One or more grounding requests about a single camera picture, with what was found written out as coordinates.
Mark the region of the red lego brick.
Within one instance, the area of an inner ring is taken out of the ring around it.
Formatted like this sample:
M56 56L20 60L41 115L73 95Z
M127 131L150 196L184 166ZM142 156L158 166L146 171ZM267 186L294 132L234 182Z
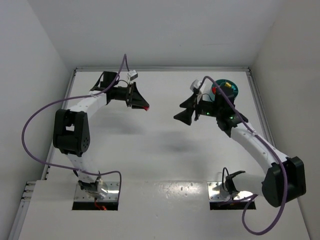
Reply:
M212 87L211 91L212 91L212 94L214 96L217 94L217 88L216 87Z

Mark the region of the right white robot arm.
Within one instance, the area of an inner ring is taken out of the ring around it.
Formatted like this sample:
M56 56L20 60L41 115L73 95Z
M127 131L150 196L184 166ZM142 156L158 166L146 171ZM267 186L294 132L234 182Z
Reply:
M289 202L306 191L304 163L299 157L289 157L275 149L259 134L254 134L254 128L241 113L233 110L238 92L232 88L222 86L212 88L214 99L203 100L199 91L195 90L191 97L180 104L183 111L173 118L186 125L197 121L200 115L214 117L218 127L228 137L238 142L259 164L265 173L263 180L255 180L244 170L236 171L225 177L223 188L229 194L240 191L250 191L261 194L273 207L282 204L283 194L287 193Z

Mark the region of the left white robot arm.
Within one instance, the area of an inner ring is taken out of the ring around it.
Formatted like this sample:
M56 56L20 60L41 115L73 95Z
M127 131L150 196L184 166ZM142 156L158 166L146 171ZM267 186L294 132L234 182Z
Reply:
M132 109L147 111L150 107L138 91L135 82L138 73L131 70L126 75L127 85L118 86L119 75L116 72L104 71L89 91L88 97L55 113L53 146L70 160L80 189L99 200L107 196L108 186L88 153L91 142L90 118L112 100L123 101Z

